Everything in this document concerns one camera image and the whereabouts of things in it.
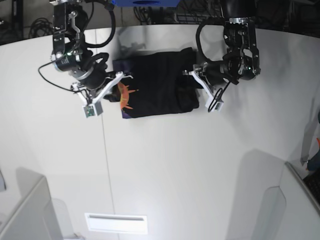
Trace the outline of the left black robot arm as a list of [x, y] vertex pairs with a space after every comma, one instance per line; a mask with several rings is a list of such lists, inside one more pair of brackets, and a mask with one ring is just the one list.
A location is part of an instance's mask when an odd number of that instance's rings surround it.
[[261, 73], [260, 53], [256, 39], [256, 2], [254, 0], [221, 0], [223, 39], [227, 46], [221, 60], [208, 58], [202, 48], [201, 32], [214, 22], [213, 17], [203, 20], [195, 33], [196, 47], [202, 60], [195, 65], [195, 79], [211, 90], [215, 86], [237, 85], [240, 80], [250, 81]]

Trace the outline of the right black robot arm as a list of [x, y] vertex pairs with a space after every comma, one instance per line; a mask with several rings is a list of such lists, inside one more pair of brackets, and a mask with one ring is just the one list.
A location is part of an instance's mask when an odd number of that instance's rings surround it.
[[110, 102], [119, 102], [121, 93], [118, 86], [108, 87], [116, 77], [115, 72], [107, 72], [109, 54], [93, 54], [92, 49], [108, 45], [116, 33], [114, 4], [108, 0], [99, 0], [109, 13], [111, 32], [102, 43], [86, 42], [85, 30], [93, 15], [87, 14], [78, 0], [54, 0], [53, 8], [53, 50], [50, 63], [59, 72], [68, 72], [76, 79], [75, 86], [67, 88], [68, 92], [84, 97], [85, 105], [101, 97]]

